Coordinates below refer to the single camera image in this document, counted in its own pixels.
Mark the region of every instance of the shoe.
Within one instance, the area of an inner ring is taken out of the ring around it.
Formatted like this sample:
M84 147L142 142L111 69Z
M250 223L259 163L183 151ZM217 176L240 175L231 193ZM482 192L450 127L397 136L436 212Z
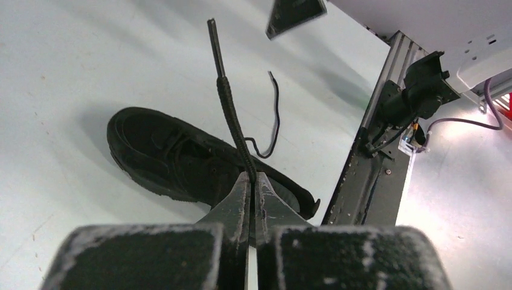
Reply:
M231 191L243 163L235 147L180 119L145 108L125 108L109 121L110 153L140 186L177 201L215 207ZM319 206L311 193L277 170L254 160L276 194L302 218Z

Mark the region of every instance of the metal frame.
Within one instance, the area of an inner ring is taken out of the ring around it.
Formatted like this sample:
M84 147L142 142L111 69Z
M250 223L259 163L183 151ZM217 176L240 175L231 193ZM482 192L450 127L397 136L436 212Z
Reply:
M386 155L367 155L364 142L377 126L376 108L387 80L403 87L410 64L427 52L401 31L391 39L391 48L370 98L359 131L322 224L394 225L409 166L409 155L398 149L400 139L386 148Z

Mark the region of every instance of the purple cable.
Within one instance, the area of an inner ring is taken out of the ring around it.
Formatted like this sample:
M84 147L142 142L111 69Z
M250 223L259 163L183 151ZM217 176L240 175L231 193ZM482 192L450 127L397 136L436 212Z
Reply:
M477 125L480 127L491 129L491 130L497 130L497 131L502 130L503 129L503 121L501 120L498 110L494 107L493 100L491 99L491 92L490 92L491 79L492 78L486 80L484 83L484 97L485 97L485 102L489 105L489 108L493 112L494 117L498 121L497 126L484 124L484 123L480 123L480 122L472 121L472 120L459 119L459 118L442 118L439 120L435 120L434 122L432 122L432 124L430 124L429 128L427 129L427 136L425 138L425 143L423 144L423 146L421 148L418 148L418 150L416 152L422 153L423 151L427 150L427 146L428 146L429 140L430 140L430 135L432 134L432 127L434 127L434 125L442 123L442 122L447 122L447 121L462 122L462 123Z

